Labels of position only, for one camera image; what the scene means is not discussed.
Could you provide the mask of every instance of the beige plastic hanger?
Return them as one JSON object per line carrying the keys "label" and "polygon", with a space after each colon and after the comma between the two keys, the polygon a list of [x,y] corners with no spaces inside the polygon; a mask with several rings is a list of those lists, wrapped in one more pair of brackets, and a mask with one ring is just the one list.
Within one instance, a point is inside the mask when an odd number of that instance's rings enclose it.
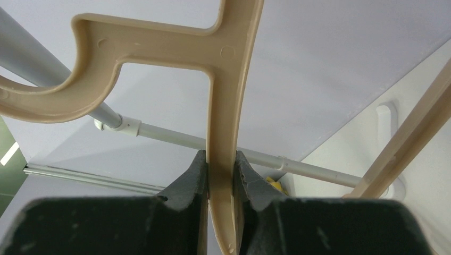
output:
{"label": "beige plastic hanger", "polygon": [[37,88],[0,76],[0,114],[41,123],[82,117],[103,102],[126,62],[205,72],[211,83],[206,146],[210,209],[222,252],[236,254],[242,226],[235,226],[232,169],[262,8],[263,0],[222,0],[218,20],[208,29],[77,15],[72,20],[77,61],[70,77],[59,86]]}

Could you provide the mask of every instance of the yellow object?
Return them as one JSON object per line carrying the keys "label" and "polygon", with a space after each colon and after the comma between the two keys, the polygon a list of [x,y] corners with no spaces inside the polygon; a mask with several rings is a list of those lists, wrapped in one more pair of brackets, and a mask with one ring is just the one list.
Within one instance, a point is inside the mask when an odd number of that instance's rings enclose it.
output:
{"label": "yellow object", "polygon": [[282,188],[282,184],[280,182],[276,182],[271,177],[267,177],[266,181],[269,182],[274,188],[276,188],[278,191],[284,193],[285,195],[288,195],[288,192]]}

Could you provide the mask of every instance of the pipe connector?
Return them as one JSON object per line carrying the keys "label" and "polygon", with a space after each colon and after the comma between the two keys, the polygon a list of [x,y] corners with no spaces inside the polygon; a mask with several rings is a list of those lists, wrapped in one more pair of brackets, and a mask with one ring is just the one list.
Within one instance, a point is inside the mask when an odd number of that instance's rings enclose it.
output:
{"label": "pipe connector", "polygon": [[96,126],[97,129],[99,129],[101,131],[109,130],[109,131],[115,131],[115,132],[124,133],[127,135],[137,137],[139,127],[141,126],[141,121],[134,119],[134,118],[124,117],[120,114],[119,114],[119,116],[122,119],[122,124],[116,128],[109,127],[109,126],[105,125],[104,123],[102,123],[101,121],[96,120],[96,119],[94,119],[94,125]]}

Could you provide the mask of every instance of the white metal rod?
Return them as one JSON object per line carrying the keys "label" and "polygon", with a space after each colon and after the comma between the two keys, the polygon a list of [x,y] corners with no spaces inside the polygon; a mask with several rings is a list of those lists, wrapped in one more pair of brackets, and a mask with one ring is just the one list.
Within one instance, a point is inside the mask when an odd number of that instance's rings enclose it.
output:
{"label": "white metal rod", "polygon": [[[196,150],[205,149],[205,139],[203,138],[163,129],[161,127],[152,126],[145,123],[141,123],[138,130],[138,135],[173,143],[175,145],[193,148]],[[279,169],[284,172],[302,175],[321,181],[336,183],[354,188],[361,180],[360,177],[354,175],[309,165],[283,157],[272,156],[239,147],[237,148],[237,150],[241,150],[246,156],[247,160],[249,160],[249,162],[252,164]]]}
{"label": "white metal rod", "polygon": [[26,174],[31,174],[31,175],[54,177],[54,178],[59,178],[59,179],[64,179],[64,180],[71,180],[71,181],[84,182],[84,183],[89,183],[89,184],[94,184],[94,185],[99,185],[99,186],[106,186],[106,187],[110,187],[110,188],[137,191],[137,192],[151,194],[151,195],[155,195],[164,189],[164,187],[161,187],[161,186],[143,184],[143,183],[138,183],[138,182],[130,182],[130,181],[126,181],[126,180],[114,179],[114,178],[95,175],[95,174],[81,173],[81,172],[71,171],[71,170],[62,169],[62,168],[40,166],[40,165],[33,165],[33,164],[28,164],[23,169],[23,171]]}
{"label": "white metal rod", "polygon": [[[0,7],[0,66],[38,87],[63,83],[71,71]],[[90,115],[117,128],[121,117],[106,103]]]}

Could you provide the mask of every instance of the white ceiling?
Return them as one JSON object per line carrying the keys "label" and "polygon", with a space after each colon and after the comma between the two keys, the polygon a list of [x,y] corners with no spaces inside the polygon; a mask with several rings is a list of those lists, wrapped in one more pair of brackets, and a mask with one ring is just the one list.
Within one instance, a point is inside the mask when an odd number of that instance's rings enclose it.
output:
{"label": "white ceiling", "polygon": [[[78,13],[205,28],[214,23],[219,2],[0,0],[0,6],[71,69],[70,19]],[[266,0],[238,146],[304,158],[450,39],[450,12],[445,0]],[[205,137],[207,97],[203,73],[127,64],[106,102],[144,123]],[[168,185],[195,154],[100,132],[88,116],[63,124],[5,121],[33,163],[143,183]]]}

